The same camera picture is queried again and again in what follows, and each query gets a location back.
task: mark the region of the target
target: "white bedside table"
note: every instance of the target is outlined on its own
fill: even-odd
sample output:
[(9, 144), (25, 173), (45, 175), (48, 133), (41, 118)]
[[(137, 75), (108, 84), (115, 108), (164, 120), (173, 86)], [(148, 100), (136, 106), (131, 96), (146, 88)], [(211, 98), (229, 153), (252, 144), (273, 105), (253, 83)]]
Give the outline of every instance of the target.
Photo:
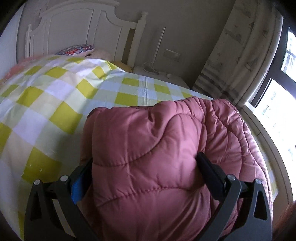
[(184, 82), (184, 80), (178, 76), (171, 75), (169, 78), (167, 78), (166, 77), (167, 74), (163, 73), (163, 72), (160, 73), (159, 75), (156, 75), (154, 73), (148, 73), (144, 70), (144, 68), (142, 66), (136, 66), (133, 69), (133, 74), (138, 74), (138, 75), (150, 77), (150, 78), (157, 79), (157, 80), (162, 80), (162, 81), (189, 89), (188, 85)]

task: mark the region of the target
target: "window pane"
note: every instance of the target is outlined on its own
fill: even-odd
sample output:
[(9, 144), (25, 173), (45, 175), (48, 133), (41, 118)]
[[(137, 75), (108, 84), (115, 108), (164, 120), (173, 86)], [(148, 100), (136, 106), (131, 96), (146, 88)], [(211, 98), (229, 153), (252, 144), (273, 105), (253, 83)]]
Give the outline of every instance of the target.
[(296, 38), (292, 32), (288, 32), (286, 55), (281, 70), (296, 82)]
[(266, 90), (254, 114), (276, 145), (288, 171), (296, 199), (296, 100), (275, 80)]

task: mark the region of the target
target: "bedpost finial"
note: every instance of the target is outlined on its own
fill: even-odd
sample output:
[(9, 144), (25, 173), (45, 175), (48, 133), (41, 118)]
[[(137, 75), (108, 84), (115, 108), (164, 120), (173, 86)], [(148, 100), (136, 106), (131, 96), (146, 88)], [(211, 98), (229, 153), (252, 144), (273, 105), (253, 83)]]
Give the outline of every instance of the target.
[(148, 13), (147, 12), (142, 12), (142, 17), (141, 17), (141, 20), (146, 20), (146, 17), (147, 17)]

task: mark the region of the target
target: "checkered bedspread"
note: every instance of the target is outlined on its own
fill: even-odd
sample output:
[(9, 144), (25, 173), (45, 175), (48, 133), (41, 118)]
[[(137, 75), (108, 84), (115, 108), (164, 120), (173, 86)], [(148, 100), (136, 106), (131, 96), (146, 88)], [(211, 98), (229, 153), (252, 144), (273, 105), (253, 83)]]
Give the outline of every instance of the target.
[(211, 99), (98, 59), (44, 57), (10, 78), (0, 89), (0, 210), (13, 230), (23, 239), (34, 180), (56, 181), (78, 166), (91, 110), (190, 96)]

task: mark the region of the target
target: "window frame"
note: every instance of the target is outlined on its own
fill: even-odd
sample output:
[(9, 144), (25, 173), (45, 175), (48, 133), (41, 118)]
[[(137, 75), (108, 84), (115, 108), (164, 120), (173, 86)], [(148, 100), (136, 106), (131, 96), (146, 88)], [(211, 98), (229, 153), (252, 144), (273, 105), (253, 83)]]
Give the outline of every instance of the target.
[(289, 25), (287, 21), (284, 20), (279, 45), (274, 59), (272, 60), (270, 68), (264, 78), (264, 81), (262, 82), (261, 87), (251, 102), (251, 105), (254, 107), (258, 106), (272, 79), (280, 84), (296, 99), (296, 82), (281, 70), (286, 55), (289, 31)]

